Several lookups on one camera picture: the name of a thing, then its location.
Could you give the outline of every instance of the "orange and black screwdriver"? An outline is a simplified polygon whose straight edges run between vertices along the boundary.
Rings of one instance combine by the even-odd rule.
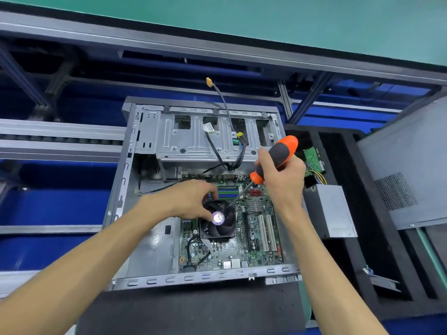
[[[273,160],[273,164],[276,169],[280,168],[284,163],[286,163],[289,158],[292,157],[296,152],[296,148],[298,147],[298,139],[295,136],[287,135],[285,138],[282,138],[278,142],[276,142],[273,147],[270,148],[269,154]],[[230,203],[230,207],[236,203],[236,201],[244,195],[251,186],[254,184],[263,184],[264,183],[264,170],[262,169],[261,164],[256,165],[256,169],[254,172],[250,174],[251,182],[245,189]]]

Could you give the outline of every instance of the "white pci slot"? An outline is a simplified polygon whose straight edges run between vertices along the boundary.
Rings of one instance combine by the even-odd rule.
[[[265,216],[265,224],[267,227],[267,234],[270,240],[270,250],[278,251],[278,248],[276,247],[275,233],[273,231],[272,217],[270,215]]]
[[[257,218],[259,220],[259,229],[261,230],[262,250],[269,251],[269,242],[267,240],[267,233],[265,232],[264,216],[259,215]]]

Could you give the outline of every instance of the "white cable tag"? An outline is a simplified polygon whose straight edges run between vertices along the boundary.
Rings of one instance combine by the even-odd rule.
[[[207,133],[212,133],[212,132],[214,132],[215,130],[214,130],[214,128],[213,128],[213,125],[209,122],[209,123],[205,123],[204,125],[203,125],[203,130],[205,131],[205,132],[207,132]]]

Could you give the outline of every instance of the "cpu cooling fan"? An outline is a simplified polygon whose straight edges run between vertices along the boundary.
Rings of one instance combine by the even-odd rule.
[[[207,201],[203,204],[206,210],[217,215],[213,221],[200,218],[199,235],[209,240],[233,238],[236,236],[236,212],[228,201]]]

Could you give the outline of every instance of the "cable connector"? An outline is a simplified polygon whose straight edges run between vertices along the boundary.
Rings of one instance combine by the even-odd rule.
[[[206,78],[206,80],[207,80],[207,86],[208,86],[209,88],[211,88],[211,87],[213,86],[213,82],[211,81],[210,78]]]

